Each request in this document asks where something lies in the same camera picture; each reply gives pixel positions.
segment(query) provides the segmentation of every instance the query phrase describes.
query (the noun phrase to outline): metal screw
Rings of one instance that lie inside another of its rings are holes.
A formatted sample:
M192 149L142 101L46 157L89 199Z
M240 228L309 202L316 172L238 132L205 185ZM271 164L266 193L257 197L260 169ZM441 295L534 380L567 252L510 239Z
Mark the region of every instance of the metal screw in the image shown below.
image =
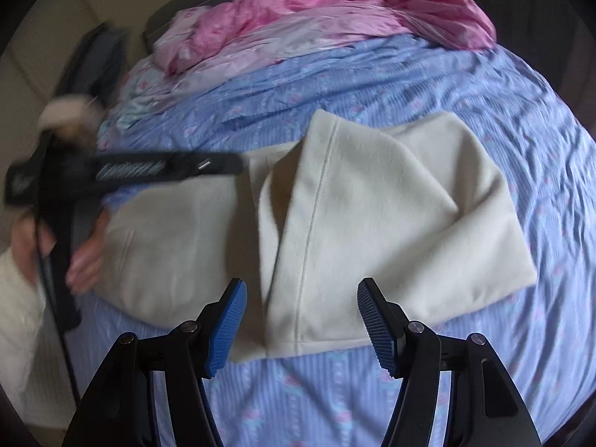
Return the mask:
M184 321L180 325L180 329L184 333L192 333L193 331L196 331L198 327L199 327L199 325L197 324L196 321Z
M135 335L132 333L122 333L120 334L120 337L118 338L118 342L121 345L129 345L130 343L133 342L133 340L135 339Z
M408 324L408 329L412 331L412 333L422 333L424 331L424 324L419 321L410 321Z
M480 334L480 333L473 333L472 334L472 343L482 346L482 345L486 344L486 338L484 336L482 336L482 334Z

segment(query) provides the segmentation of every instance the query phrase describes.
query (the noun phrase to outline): white fleece jacket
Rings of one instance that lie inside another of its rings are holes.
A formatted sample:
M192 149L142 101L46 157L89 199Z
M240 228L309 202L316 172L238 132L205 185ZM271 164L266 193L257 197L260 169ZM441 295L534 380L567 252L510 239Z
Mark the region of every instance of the white fleece jacket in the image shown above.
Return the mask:
M23 417L23 392L31 372L45 297L17 269L11 249L0 256L0 384Z
M370 344L356 290L429 326L536 282L507 181L454 114L371 129L314 113L240 176L152 186L110 222L96 291L173 328L248 286L233 361Z

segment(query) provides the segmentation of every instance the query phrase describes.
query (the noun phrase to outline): blue gripper pad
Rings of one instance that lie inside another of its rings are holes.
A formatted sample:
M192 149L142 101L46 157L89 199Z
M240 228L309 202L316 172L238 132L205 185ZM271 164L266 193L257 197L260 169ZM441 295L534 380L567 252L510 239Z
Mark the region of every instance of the blue gripper pad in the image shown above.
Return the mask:
M358 310L381 368L386 369L391 376L395 377L397 375L397 338L379 311L377 302L367 284L368 280L364 279L358 284Z
M210 377L213 377L217 370L222 369L228 359L229 349L238 332L247 299L246 283L238 280L209 337L209 354L205 361L205 372Z

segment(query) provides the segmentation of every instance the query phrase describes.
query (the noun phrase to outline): blue bedsheet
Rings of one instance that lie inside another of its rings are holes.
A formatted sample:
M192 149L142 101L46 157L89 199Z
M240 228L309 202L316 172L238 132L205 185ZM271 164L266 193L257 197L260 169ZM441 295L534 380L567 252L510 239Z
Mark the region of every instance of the blue bedsheet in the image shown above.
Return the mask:
M127 130L114 120L104 137L126 148L245 151L301 138L319 108L372 127L453 111L503 170L538 285L435 330L484 333L547 439L596 389L596 145L521 59L500 47L456 52L411 35L369 40L238 77ZM69 344L83 386L118 334L163 333L92 294L82 307ZM372 348L228 363L207 383L226 446L378 446L398 389ZM433 446L442 445L448 399L443 378ZM171 446L166 412L162 397L163 445Z

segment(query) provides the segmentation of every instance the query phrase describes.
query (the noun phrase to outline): pink fabric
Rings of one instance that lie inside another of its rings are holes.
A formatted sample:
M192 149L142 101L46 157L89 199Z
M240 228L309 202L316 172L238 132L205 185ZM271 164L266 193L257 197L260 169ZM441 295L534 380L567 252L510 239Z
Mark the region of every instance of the pink fabric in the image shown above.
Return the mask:
M354 12L351 4L374 7L372 13L381 16ZM168 74L178 74L217 55L235 38L280 18L330 7L335 7L336 18L356 19L356 26L371 29L350 41L412 32L451 49L475 50L492 47L496 40L494 26L473 0L233 0L209 10L181 12L156 43L154 57ZM348 10L338 14L338 7Z

